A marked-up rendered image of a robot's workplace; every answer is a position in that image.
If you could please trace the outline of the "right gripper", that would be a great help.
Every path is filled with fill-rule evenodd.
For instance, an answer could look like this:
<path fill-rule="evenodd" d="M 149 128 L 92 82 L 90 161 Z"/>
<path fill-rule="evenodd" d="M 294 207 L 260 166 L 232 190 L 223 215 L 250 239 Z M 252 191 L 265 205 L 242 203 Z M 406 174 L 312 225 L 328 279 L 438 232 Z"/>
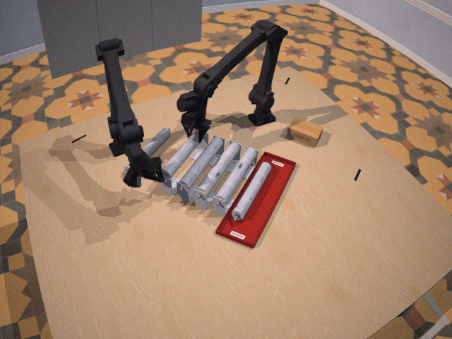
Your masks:
<path fill-rule="evenodd" d="M 143 154 L 145 158 L 153 165 L 149 171 L 149 173 L 142 173 L 141 177 L 144 177 L 145 179 L 151 179 L 157 182 L 164 182 L 165 178 L 162 173 L 162 160 L 159 157 L 153 157 L 150 159 L 150 157 L 143 151 Z M 153 173 L 151 173 L 153 172 Z M 156 176 L 157 175 L 157 176 Z M 162 177 L 162 178 L 161 178 Z"/>

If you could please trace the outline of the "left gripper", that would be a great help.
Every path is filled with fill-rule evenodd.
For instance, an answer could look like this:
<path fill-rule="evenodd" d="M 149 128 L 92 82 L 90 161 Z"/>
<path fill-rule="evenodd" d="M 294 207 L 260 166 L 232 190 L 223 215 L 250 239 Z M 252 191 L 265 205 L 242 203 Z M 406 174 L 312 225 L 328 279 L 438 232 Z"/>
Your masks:
<path fill-rule="evenodd" d="M 203 140 L 203 137 L 205 136 L 206 132 L 209 130 L 211 125 L 211 120 L 209 119 L 205 119 L 205 122 L 202 124 L 197 124 L 195 123 L 194 126 L 192 127 L 192 129 L 190 129 L 190 132 L 188 129 L 185 129 L 185 132 L 187 134 L 187 137 L 189 138 L 192 134 L 193 128 L 198 129 L 198 142 L 201 143 L 201 141 Z M 203 133 L 204 132 L 204 133 Z M 190 135 L 189 135 L 190 134 Z"/>

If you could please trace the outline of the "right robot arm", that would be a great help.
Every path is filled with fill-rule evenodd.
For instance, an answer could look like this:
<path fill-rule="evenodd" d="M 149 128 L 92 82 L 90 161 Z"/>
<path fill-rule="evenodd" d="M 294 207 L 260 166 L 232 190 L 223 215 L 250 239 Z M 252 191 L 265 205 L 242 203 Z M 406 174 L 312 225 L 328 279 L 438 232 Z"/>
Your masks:
<path fill-rule="evenodd" d="M 135 118 L 135 114 L 131 109 L 126 94 L 126 88 L 119 65 L 119 56 L 124 55 L 122 39 L 118 40 L 118 38 L 113 38 L 101 41 L 99 44 L 95 45 L 95 50 L 97 60 L 103 60 L 105 66 L 105 75 L 111 105 L 111 114 L 107 120 L 109 120 L 108 125 L 110 126 L 110 135 L 112 133 L 111 136 L 114 140 L 109 144 L 109 148 L 115 157 L 122 154 L 125 154 L 128 157 L 130 168 L 126 173 L 123 182 L 127 186 L 131 186 L 131 188 L 140 188 L 141 174 L 149 173 L 153 165 L 145 158 L 143 150 L 141 149 L 140 143 L 143 142 L 144 137 L 143 127 L 142 125 L 138 125 L 138 121 Z"/>

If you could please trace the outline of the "red rectangular tray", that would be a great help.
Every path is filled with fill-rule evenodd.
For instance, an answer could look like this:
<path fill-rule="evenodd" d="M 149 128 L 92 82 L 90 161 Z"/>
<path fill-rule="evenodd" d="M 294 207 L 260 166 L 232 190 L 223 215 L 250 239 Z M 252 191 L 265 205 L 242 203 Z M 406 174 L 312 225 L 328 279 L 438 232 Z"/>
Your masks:
<path fill-rule="evenodd" d="M 234 221 L 232 211 L 262 162 L 269 162 L 271 171 L 243 220 Z M 277 205 L 295 165 L 296 162 L 264 151 L 215 233 L 253 249 Z"/>

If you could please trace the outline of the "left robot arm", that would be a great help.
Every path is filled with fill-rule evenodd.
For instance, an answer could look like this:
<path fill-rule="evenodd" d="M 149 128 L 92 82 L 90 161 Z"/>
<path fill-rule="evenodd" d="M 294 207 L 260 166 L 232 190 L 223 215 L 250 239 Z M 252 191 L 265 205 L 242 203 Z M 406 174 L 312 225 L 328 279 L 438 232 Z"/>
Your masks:
<path fill-rule="evenodd" d="M 185 112 L 181 120 L 182 126 L 185 129 L 191 129 L 194 123 L 202 124 L 205 122 L 206 111 L 198 110 L 206 109 L 208 98 L 213 96 L 214 91 L 218 88 L 223 78 L 266 40 L 266 51 L 258 83 L 257 85 L 254 84 L 253 89 L 249 93 L 249 101 L 251 101 L 252 105 L 256 105 L 256 109 L 254 113 L 248 114 L 248 118 L 255 126 L 276 121 L 276 117 L 273 114 L 270 115 L 270 109 L 275 102 L 273 97 L 274 93 L 271 91 L 272 80 L 280 46 L 283 38 L 287 36 L 288 31 L 264 19 L 254 23 L 251 26 L 251 31 L 247 37 L 221 58 L 218 63 L 195 79 L 193 90 L 180 95 L 177 100 L 177 109 L 180 112 Z"/>

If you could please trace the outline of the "brown cardboard box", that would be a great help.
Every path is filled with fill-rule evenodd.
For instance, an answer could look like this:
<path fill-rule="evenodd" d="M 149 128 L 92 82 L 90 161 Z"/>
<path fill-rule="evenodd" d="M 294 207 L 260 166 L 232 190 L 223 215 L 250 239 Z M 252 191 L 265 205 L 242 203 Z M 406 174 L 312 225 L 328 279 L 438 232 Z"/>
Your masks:
<path fill-rule="evenodd" d="M 300 119 L 299 117 L 295 117 L 288 127 L 287 137 L 312 147 L 316 147 L 318 141 L 317 138 L 320 139 L 322 131 L 322 126 Z"/>

